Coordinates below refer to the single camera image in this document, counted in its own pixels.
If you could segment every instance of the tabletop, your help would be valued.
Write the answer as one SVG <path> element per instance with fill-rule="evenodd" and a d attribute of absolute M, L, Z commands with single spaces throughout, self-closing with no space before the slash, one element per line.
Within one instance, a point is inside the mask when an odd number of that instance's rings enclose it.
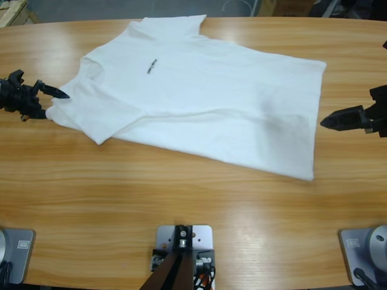
<path fill-rule="evenodd" d="M 71 80 L 87 52 L 130 20 L 0 29 L 0 76 Z M 387 22 L 317 18 L 206 19 L 206 36 L 327 63 L 319 121 L 372 104 L 387 82 Z M 43 96 L 49 107 L 51 100 Z M 213 228 L 216 288 L 349 284 L 337 232 L 387 223 L 387 138 L 317 127 L 313 182 L 110 139 L 94 144 L 49 120 L 0 111 L 0 225 L 36 240 L 27 283 L 138 289 L 159 225 Z"/>

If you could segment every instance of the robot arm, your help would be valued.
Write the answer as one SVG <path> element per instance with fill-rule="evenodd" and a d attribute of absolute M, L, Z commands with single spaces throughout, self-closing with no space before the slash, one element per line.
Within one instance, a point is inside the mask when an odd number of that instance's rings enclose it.
<path fill-rule="evenodd" d="M 36 96 L 38 91 L 52 95 L 54 98 L 69 98 L 60 89 L 47 86 L 41 80 L 38 80 L 34 86 L 22 85 L 23 74 L 23 71 L 17 70 L 7 79 L 0 79 L 0 109 L 4 108 L 7 112 L 19 111 L 23 121 L 29 118 L 46 119 L 45 111 Z"/>

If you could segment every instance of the wire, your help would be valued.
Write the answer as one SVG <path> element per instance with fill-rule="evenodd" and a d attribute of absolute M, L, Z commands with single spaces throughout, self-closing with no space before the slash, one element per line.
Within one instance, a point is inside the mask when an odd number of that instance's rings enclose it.
<path fill-rule="evenodd" d="M 227 1 L 223 4 L 223 7 L 222 7 L 222 12 L 223 12 L 223 13 L 226 12 L 226 6 L 228 5 L 228 3 L 232 2 L 232 1 L 238 1 L 238 2 L 245 3 L 247 6 L 249 6 L 249 9 L 250 9 L 250 15 L 253 14 L 253 7 L 252 7 L 248 2 L 246 2 L 245 0 L 227 0 Z"/>

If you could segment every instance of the wood grain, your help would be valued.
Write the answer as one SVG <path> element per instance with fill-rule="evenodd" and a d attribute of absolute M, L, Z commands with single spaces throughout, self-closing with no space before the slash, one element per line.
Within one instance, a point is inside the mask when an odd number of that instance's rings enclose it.
<path fill-rule="evenodd" d="M 27 84 L 63 85 L 128 22 L 3 28 L 0 76 L 20 68 Z M 387 22 L 312 18 L 207 19 L 201 30 L 326 62 L 319 121 L 372 103 L 368 90 L 387 82 L 386 31 Z M 28 283 L 138 289 L 156 228 L 184 223 L 212 226 L 220 290 L 345 285 L 338 230 L 387 223 L 387 138 L 361 130 L 317 127 L 313 182 L 120 140 L 97 146 L 4 111 L 0 136 L 0 224 L 37 234 Z"/>

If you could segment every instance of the metal mounting plate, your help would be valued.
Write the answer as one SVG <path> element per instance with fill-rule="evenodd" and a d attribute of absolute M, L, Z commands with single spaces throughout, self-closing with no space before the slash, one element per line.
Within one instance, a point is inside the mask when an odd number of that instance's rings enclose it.
<path fill-rule="evenodd" d="M 174 240 L 174 225 L 162 225 L 157 229 L 156 249 L 172 251 Z M 192 239 L 194 250 L 213 250 L 212 228 L 209 225 L 193 225 L 192 232 L 195 237 Z"/>
<path fill-rule="evenodd" d="M 361 228 L 355 230 L 343 230 L 340 232 L 342 247 L 345 252 L 346 265 L 350 280 L 356 286 L 363 286 L 363 282 L 355 277 L 353 271 L 360 268 L 376 283 L 375 272 L 369 260 L 368 238 L 372 228 Z"/>
<path fill-rule="evenodd" d="M 2 230 L 7 241 L 4 260 L 12 263 L 10 283 L 20 284 L 27 273 L 35 232 L 13 228 Z"/>

